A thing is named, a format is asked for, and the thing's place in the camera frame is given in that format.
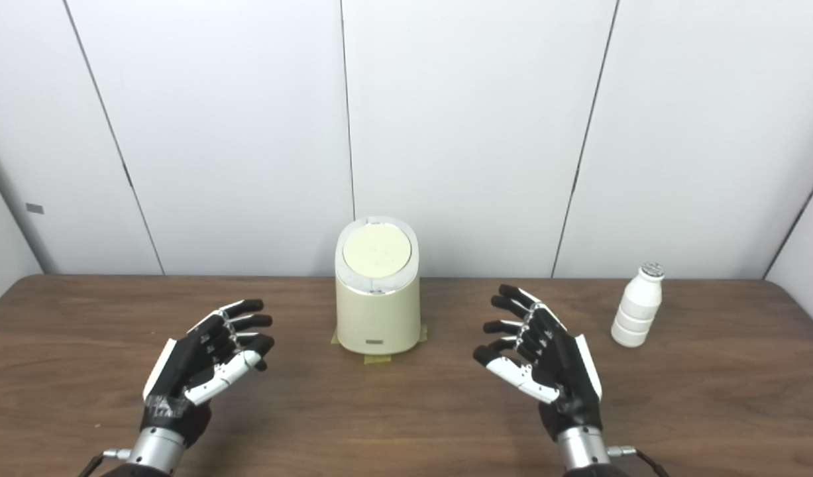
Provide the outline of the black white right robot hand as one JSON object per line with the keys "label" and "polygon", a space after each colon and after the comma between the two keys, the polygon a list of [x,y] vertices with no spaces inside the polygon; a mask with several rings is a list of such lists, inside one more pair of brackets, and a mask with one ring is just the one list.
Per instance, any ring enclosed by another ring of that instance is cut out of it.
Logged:
{"label": "black white right robot hand", "polygon": [[602,388],[584,335],[572,335],[545,302],[518,287],[501,284],[491,304],[515,319],[483,324],[483,332],[502,336],[476,347],[476,362],[539,402],[552,441],[570,429],[602,431]]}

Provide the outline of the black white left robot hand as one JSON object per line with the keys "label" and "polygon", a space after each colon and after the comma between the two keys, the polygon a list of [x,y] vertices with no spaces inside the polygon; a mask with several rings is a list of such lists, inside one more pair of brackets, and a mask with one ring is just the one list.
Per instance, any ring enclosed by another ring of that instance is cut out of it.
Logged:
{"label": "black white left robot hand", "polygon": [[243,299],[209,312],[179,339],[168,339],[146,381],[141,429],[181,435],[187,447],[206,431],[210,402],[252,370],[267,368],[275,339],[261,299]]}

